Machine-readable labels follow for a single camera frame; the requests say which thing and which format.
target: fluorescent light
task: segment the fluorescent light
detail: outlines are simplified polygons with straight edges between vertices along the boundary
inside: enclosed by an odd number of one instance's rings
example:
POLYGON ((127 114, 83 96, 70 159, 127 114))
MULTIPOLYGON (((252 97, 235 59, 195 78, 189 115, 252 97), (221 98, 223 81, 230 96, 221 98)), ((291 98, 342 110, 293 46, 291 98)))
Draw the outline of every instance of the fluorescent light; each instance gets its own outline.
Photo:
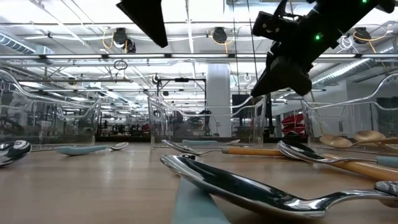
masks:
POLYGON ((112 54, 109 58, 164 58, 164 54, 112 54))
MULTIPOLYGON (((237 54, 236 57, 248 57, 248 58, 254 58, 253 54, 237 54)), ((256 58, 267 58, 267 54, 256 54, 256 58)))
POLYGON ((107 54, 109 54, 109 52, 107 50, 105 50, 105 49, 100 49, 100 51, 106 52, 107 54))
POLYGON ((321 54, 318 58, 353 58, 355 54, 321 54))
POLYGON ((196 101, 205 101, 205 99, 165 99, 165 101, 184 101, 184 102, 196 102, 196 101))
POLYGON ((47 55, 49 59, 63 59, 63 58, 102 58, 102 55, 47 55))
POLYGON ((86 101, 87 100, 86 98, 77 97, 77 96, 71 97, 71 99, 76 100, 76 101, 86 101))
POLYGON ((53 95, 53 96, 64 97, 64 96, 62 96, 62 95, 59 94, 59 93, 52 93, 52 92, 50 92, 50 94, 53 95))
POLYGON ((398 54, 362 54, 362 58, 397 58, 398 54))
POLYGON ((392 49, 394 49, 394 47, 390 47, 390 48, 388 48, 386 50, 382 50, 382 51, 380 51, 380 54, 386 53, 387 51, 390 51, 392 49))
POLYGON ((40 59, 38 55, 0 55, 0 59, 40 59))
POLYGON ((32 83, 32 82, 19 82, 19 84, 24 85, 24 86, 29 86, 32 88, 43 88, 42 85, 38 84, 38 83, 32 83))
POLYGON ((228 54, 172 54, 172 58, 227 58, 228 54))
POLYGON ((50 91, 50 92, 67 92, 67 91, 73 91, 73 90, 43 90, 43 91, 50 91))
POLYGON ((85 90, 77 90, 77 91, 86 92, 86 91, 98 91, 98 90, 87 90, 87 89, 85 89, 85 90))

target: blue spoon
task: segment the blue spoon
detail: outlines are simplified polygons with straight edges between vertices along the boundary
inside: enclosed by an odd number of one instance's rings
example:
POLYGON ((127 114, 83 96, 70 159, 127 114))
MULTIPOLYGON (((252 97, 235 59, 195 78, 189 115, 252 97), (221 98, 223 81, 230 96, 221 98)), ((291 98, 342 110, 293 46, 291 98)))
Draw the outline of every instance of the blue spoon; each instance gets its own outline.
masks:
POLYGON ((71 147, 71 146, 60 146, 56 147, 57 153, 64 154, 67 156, 79 156, 91 152, 101 151, 105 149, 121 150, 129 145, 128 142, 118 143, 115 146, 86 146, 86 147, 71 147))

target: table surface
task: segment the table surface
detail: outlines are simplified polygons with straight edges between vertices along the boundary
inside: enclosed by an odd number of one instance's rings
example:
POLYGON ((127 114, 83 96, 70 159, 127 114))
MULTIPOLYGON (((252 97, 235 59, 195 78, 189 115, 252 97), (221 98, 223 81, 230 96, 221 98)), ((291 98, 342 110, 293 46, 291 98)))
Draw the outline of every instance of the table surface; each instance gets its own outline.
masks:
MULTIPOLYGON (((75 157, 55 151, 33 152, 0 169, 1 223, 170 223, 179 177, 160 163, 162 154, 178 153, 150 149, 145 143, 130 144, 122 151, 75 157)), ((212 152, 200 160, 302 198, 347 189, 372 189, 374 185, 373 180, 345 170, 281 157, 212 152)), ((231 223, 286 222, 216 197, 215 201, 231 223)), ((325 218, 311 223, 397 221, 397 210, 377 200, 353 200, 331 207, 325 218)))

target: transparent wall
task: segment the transparent wall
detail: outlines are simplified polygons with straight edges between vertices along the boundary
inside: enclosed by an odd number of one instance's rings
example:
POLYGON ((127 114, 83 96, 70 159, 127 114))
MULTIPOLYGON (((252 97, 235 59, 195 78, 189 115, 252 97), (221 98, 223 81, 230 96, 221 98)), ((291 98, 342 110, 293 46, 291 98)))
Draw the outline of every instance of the transparent wall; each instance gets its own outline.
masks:
POLYGON ((151 143, 161 140, 216 140, 261 146, 264 134, 265 98, 249 98, 237 106, 176 108, 163 99, 148 98, 151 143))
POLYGON ((100 100, 83 105, 33 95, 2 70, 0 81, 1 142, 26 140, 34 145, 34 150, 94 144, 100 100), (76 110, 81 115, 67 112, 76 110))

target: metal spoon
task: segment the metal spoon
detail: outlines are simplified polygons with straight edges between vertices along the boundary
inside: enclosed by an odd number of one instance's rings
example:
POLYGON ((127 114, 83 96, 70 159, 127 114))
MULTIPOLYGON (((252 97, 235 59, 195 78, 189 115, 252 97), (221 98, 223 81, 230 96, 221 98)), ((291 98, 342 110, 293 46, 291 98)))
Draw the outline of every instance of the metal spoon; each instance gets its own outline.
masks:
POLYGON ((300 143, 292 143, 291 141, 279 141, 277 148, 286 156, 301 159, 307 162, 322 163, 322 164, 333 164, 336 162, 349 162, 349 161, 361 161, 361 162, 375 162, 382 166, 398 168, 398 157, 393 156, 377 156, 376 159, 361 159, 361 158, 341 158, 341 159, 327 159, 318 155, 315 151, 309 147, 304 146, 300 143))
POLYGON ((23 140, 0 143, 0 167, 17 162, 27 156, 32 150, 32 145, 23 140))
POLYGON ((219 147, 216 149, 210 149, 204 152, 198 152, 188 146, 183 146, 181 144, 169 141, 162 140, 162 142, 178 152, 182 153, 190 153, 196 156, 200 156, 206 154, 208 152, 222 152, 223 154, 233 154, 233 155, 257 155, 257 156, 283 156, 278 150, 275 149, 253 149, 246 147, 219 147))
POLYGON ((191 159, 163 155, 160 161, 197 187, 257 213, 316 219, 324 217, 331 206, 354 199, 378 199, 386 206, 398 207, 397 182, 378 182, 376 190, 344 190, 315 199, 303 199, 191 159))
POLYGON ((91 152, 96 152, 104 149, 121 150, 129 145, 128 142, 118 143, 115 146, 86 146, 86 147, 71 147, 71 146, 60 146, 55 148, 57 153, 61 153, 67 156, 79 156, 91 152))
POLYGON ((183 145, 186 145, 186 146, 214 146, 214 145, 216 145, 216 146, 219 146, 219 145, 221 145, 221 146, 225 146, 225 145, 230 146, 230 145, 239 143, 240 141, 241 141, 240 139, 233 140, 233 141, 230 141, 230 142, 219 142, 219 141, 213 141, 213 140, 192 141, 192 140, 185 140, 184 139, 184 140, 181 141, 181 143, 183 145))

